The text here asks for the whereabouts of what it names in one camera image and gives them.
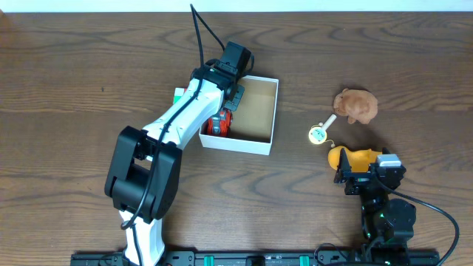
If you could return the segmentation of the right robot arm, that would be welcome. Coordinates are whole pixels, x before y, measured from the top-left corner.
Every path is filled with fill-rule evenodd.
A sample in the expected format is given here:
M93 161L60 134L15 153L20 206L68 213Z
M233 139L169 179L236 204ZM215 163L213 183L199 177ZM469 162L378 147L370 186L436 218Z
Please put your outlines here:
M390 199L389 195L401 184L406 169L396 154L386 149L365 172L355 172L346 150L339 155L335 183L344 183L344 193L360 197L361 227L368 243L362 248L365 257L372 249L406 249L414 236L416 208L404 199Z

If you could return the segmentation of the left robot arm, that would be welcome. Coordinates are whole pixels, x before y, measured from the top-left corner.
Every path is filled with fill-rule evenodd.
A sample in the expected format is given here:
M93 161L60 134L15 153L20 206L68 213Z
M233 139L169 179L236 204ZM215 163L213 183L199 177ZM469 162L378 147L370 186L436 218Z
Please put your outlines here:
M123 219L130 265L156 265L165 245L163 217L177 194L183 150L209 118L234 111L244 92L239 80L252 70L251 51L228 42L219 59L191 74L183 96L154 122L118 135L104 186Z

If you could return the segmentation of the red toy truck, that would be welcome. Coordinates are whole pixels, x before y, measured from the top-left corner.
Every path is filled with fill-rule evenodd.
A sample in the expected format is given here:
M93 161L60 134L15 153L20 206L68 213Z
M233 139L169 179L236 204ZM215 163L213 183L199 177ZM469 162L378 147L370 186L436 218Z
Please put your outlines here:
M227 137L233 121L232 112L222 108L215 115L208 119L206 134L218 137Z

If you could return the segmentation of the multicoloured puzzle cube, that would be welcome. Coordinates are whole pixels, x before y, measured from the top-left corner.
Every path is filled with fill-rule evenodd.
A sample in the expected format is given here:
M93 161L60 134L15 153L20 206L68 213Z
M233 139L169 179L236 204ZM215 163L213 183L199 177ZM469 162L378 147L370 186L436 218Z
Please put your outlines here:
M181 99L181 97L185 94L186 90L187 90L186 88L176 88L174 90L173 103L178 102L178 100Z

